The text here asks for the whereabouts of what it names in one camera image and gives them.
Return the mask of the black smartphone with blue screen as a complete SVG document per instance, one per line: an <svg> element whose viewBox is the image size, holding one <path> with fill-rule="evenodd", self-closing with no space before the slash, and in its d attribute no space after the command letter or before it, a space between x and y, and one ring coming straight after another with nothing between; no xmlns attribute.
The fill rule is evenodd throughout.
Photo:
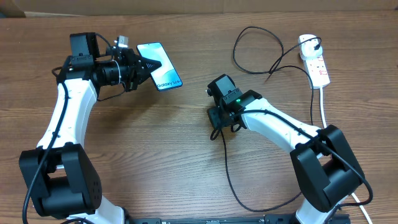
<svg viewBox="0 0 398 224"><path fill-rule="evenodd" d="M137 50L144 58L160 62L161 66L151 72L151 78L158 91L180 88L183 82L160 42L137 45Z"/></svg>

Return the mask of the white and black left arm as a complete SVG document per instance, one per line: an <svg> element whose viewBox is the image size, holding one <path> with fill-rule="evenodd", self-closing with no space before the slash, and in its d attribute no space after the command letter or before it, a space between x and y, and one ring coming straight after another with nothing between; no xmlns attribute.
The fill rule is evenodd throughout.
<svg viewBox="0 0 398 224"><path fill-rule="evenodd" d="M52 71L58 96L49 126L36 148L19 158L27 186L24 205L65 223L132 223L128 211L102 193L100 177L84 150L86 127L102 86L133 91L162 65L137 55L123 36L101 54L100 37L96 32L70 35L72 52Z"/></svg>

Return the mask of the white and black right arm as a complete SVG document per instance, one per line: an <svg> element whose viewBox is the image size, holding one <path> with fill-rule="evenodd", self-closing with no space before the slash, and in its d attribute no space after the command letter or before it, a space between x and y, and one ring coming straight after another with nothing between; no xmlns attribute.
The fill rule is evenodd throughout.
<svg viewBox="0 0 398 224"><path fill-rule="evenodd" d="M347 207L347 196L365 185L369 197L351 202L359 207L369 204L373 190L343 132L334 125L324 129L300 122L273 107L259 93L243 93L223 74L207 89L215 106L208 109L214 128L211 139L221 136L225 127L255 131L289 154L304 201L291 214L273 214L264 209L263 223L350 223L338 210Z"/></svg>

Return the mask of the white charger plug adapter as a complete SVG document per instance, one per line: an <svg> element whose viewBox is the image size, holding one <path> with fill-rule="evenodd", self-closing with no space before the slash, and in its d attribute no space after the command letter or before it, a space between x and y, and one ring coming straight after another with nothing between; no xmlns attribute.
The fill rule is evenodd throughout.
<svg viewBox="0 0 398 224"><path fill-rule="evenodd" d="M321 46L321 38L313 34L303 34L298 38L300 44L300 57L302 60L315 59L323 55L323 48Z"/></svg>

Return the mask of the white power strip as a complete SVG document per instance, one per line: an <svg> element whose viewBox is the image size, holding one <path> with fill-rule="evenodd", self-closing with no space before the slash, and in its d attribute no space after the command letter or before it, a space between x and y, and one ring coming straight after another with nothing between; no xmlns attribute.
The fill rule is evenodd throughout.
<svg viewBox="0 0 398 224"><path fill-rule="evenodd" d="M323 55L315 59L303 60L306 72L309 74L309 84L313 89L320 89L330 84Z"/></svg>

